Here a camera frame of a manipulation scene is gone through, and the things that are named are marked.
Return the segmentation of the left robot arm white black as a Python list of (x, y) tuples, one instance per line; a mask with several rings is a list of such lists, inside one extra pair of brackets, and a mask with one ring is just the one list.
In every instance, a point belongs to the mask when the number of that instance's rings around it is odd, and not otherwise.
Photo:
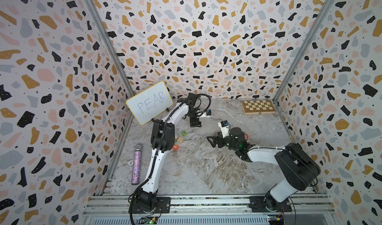
[(151, 134), (151, 159), (145, 180), (134, 190), (130, 197), (129, 213), (140, 209), (150, 213), (156, 209), (159, 180), (166, 157), (175, 144), (175, 127), (184, 117), (199, 118), (199, 107), (195, 106), (200, 94), (190, 93), (180, 98), (175, 107), (162, 119), (153, 120)]

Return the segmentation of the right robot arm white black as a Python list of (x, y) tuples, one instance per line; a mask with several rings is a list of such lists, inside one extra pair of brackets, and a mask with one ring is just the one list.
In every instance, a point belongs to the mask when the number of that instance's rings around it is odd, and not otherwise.
[(264, 196), (252, 199), (250, 207), (254, 212), (280, 212), (282, 208), (289, 212), (289, 197), (312, 187), (321, 173), (317, 163), (296, 143), (282, 147), (254, 145), (238, 127), (224, 127), (217, 135), (208, 136), (207, 140), (213, 148), (226, 147), (245, 162), (270, 164), (279, 168), (281, 179), (278, 183)]

